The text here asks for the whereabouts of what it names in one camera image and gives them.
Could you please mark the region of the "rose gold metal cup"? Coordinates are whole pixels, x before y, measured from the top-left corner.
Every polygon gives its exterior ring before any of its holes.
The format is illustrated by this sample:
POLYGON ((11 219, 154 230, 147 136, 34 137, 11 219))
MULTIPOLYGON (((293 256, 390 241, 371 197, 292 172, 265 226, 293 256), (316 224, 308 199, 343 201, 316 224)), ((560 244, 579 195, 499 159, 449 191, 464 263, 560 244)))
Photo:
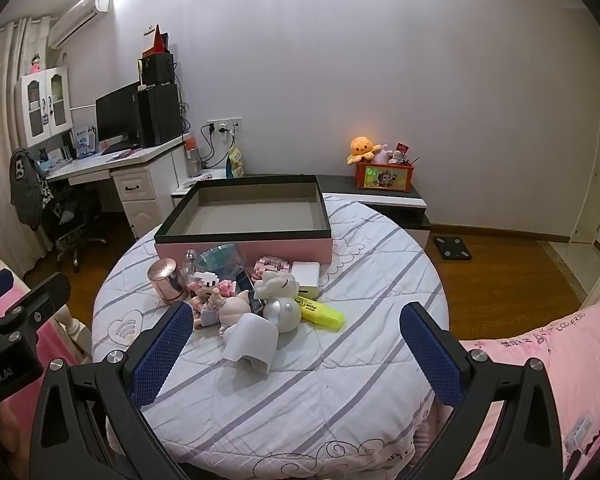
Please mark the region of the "rose gold metal cup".
POLYGON ((158 296, 167 304, 185 299, 187 287, 174 259, 162 258, 154 262, 147 271, 147 277, 158 296))

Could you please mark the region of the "pink pig doll figure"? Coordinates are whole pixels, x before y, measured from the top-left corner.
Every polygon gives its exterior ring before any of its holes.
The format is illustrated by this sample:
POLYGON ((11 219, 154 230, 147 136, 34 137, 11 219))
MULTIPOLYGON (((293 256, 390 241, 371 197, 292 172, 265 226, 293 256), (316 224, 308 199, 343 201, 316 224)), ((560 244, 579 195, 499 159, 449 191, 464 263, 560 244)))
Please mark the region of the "pink pig doll figure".
POLYGON ((194 329, 220 324, 220 336, 244 314, 251 312, 248 290, 238 292, 236 296, 224 297, 217 287, 206 292, 201 289, 190 304, 194 310, 194 329))

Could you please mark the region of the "white wall-plug night light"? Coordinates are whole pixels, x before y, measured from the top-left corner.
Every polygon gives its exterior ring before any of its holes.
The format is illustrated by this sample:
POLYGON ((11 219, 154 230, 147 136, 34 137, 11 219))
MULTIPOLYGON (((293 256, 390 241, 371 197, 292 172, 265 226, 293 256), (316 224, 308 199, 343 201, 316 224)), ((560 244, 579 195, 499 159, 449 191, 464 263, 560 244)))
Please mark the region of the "white wall-plug night light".
POLYGON ((275 356, 277 326, 253 313, 244 314, 223 335, 223 359, 238 363, 246 360, 256 372, 267 375, 275 356))

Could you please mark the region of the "white silver rabbit figure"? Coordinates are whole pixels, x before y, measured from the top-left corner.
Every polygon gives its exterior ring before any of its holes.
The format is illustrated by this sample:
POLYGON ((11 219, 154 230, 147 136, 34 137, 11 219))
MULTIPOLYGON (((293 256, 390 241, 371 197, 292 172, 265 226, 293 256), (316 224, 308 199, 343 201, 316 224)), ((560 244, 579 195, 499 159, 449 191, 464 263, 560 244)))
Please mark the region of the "white silver rabbit figure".
POLYGON ((290 273, 264 271, 253 284, 254 298, 262 300, 262 315, 277 326, 280 334, 295 330, 301 321, 301 308, 296 301, 299 284, 290 273))

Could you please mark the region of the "pink building block toy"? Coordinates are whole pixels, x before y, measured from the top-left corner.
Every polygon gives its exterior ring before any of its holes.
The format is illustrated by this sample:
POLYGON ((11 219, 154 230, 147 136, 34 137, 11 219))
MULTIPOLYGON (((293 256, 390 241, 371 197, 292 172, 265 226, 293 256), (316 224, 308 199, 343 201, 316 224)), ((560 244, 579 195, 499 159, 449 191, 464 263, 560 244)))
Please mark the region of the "pink building block toy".
POLYGON ((290 263, 282 258, 273 256, 263 256, 253 265, 252 277, 257 281, 262 278, 264 272, 283 272, 290 271, 290 263))

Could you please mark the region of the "yellow highlighter marker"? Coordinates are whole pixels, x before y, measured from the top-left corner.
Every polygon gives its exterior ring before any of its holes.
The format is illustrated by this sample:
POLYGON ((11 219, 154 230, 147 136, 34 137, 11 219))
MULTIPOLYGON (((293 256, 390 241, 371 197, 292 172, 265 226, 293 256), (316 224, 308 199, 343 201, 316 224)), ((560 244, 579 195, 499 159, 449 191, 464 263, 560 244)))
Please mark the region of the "yellow highlighter marker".
POLYGON ((344 314, 321 304, 318 301, 298 296, 296 303, 300 307, 303 321, 328 328, 329 330, 340 330, 344 324, 344 314))

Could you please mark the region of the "white power adapter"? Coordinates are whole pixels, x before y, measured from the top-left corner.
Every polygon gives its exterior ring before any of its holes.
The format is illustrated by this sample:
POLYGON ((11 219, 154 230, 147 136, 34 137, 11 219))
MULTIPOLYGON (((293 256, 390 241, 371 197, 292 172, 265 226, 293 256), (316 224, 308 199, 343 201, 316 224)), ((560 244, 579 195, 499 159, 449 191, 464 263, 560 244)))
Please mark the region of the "white power adapter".
POLYGON ((298 283, 298 295, 317 300, 320 294, 321 265, 318 262, 295 261, 291 265, 291 275, 298 283))

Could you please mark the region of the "dark blue gold lipstick box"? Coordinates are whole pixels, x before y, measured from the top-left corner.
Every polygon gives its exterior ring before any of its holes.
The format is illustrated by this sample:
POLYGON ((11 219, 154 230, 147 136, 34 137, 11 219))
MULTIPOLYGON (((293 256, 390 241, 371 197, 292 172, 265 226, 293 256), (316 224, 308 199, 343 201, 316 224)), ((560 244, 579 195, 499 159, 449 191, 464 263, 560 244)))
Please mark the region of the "dark blue gold lipstick box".
POLYGON ((241 296, 242 299, 245 299, 248 304, 250 304, 251 309, 254 309, 254 305, 256 304, 257 300, 253 296, 253 284, 248 272, 246 270, 240 270, 236 274, 235 282, 236 295, 241 296))

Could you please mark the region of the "black office chair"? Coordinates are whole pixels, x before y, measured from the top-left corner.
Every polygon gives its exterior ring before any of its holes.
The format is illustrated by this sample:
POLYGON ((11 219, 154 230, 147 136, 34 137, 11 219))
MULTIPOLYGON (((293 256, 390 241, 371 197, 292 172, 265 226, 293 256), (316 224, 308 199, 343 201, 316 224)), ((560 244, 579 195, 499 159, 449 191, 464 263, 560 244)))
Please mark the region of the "black office chair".
POLYGON ((42 229, 57 252, 57 265, 70 256, 73 272, 78 273, 87 244, 108 244, 102 230, 102 205, 90 184, 54 183, 50 190, 53 198, 43 208, 42 229))

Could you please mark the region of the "black white low cabinet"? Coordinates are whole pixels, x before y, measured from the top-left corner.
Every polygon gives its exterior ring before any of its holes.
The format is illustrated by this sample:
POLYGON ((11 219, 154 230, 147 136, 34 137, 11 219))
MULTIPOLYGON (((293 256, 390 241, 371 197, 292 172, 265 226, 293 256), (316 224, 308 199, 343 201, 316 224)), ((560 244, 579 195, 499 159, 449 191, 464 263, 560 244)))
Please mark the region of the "black white low cabinet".
POLYGON ((369 206, 404 229, 421 248, 427 246, 431 232, 427 204, 414 188, 408 192, 363 190, 356 187, 354 177, 346 176, 318 176, 317 180, 326 197, 355 200, 369 206))

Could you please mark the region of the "orange-lid water bottle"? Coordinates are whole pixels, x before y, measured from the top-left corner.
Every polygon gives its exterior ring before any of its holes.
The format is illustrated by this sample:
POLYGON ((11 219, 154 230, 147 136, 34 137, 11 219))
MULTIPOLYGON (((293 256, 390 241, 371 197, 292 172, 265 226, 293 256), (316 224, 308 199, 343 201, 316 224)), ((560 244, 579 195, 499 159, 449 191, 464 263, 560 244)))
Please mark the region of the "orange-lid water bottle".
POLYGON ((199 177, 202 173, 202 161, 200 158, 196 139, 190 136, 184 144, 187 177, 199 177))

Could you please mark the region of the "beige curtain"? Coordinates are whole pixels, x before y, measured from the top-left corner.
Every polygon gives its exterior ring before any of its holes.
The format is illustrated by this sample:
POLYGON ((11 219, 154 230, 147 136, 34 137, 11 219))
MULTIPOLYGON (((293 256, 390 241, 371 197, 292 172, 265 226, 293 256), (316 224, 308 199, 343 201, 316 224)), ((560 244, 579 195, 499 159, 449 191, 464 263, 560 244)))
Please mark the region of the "beige curtain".
POLYGON ((20 223, 10 203, 9 162, 26 145, 18 126, 17 82, 31 70, 35 55, 46 61, 50 18, 20 18, 0 27, 0 258, 20 276, 32 270, 47 252, 44 235, 20 223))

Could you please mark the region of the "black speaker box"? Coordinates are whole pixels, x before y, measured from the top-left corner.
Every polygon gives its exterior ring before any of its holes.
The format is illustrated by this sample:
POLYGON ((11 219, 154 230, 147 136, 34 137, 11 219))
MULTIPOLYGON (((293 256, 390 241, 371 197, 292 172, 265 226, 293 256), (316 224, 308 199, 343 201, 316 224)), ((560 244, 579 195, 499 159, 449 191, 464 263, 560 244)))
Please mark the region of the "black speaker box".
POLYGON ((175 81, 174 58, 170 52, 158 52, 138 60, 140 82, 145 86, 175 81))

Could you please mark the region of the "white air conditioner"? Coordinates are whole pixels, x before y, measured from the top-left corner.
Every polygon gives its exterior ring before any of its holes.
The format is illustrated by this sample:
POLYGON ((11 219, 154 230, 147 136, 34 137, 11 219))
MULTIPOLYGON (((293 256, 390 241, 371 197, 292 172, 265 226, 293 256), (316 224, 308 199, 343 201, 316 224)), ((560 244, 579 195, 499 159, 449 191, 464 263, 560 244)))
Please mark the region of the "white air conditioner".
POLYGON ((96 18, 102 18, 110 10, 111 0, 81 0, 50 29, 48 45, 59 49, 71 36, 96 18))

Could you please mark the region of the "wall power outlet strip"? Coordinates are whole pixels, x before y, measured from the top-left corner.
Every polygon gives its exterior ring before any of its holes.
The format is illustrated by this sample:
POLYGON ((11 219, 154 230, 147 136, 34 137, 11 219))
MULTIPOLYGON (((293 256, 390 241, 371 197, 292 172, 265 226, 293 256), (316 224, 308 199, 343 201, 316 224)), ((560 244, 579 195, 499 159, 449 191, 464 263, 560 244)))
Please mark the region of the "wall power outlet strip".
POLYGON ((238 133, 242 128, 242 118, 232 117, 223 119, 210 119, 207 125, 211 127, 213 132, 218 133, 238 133))

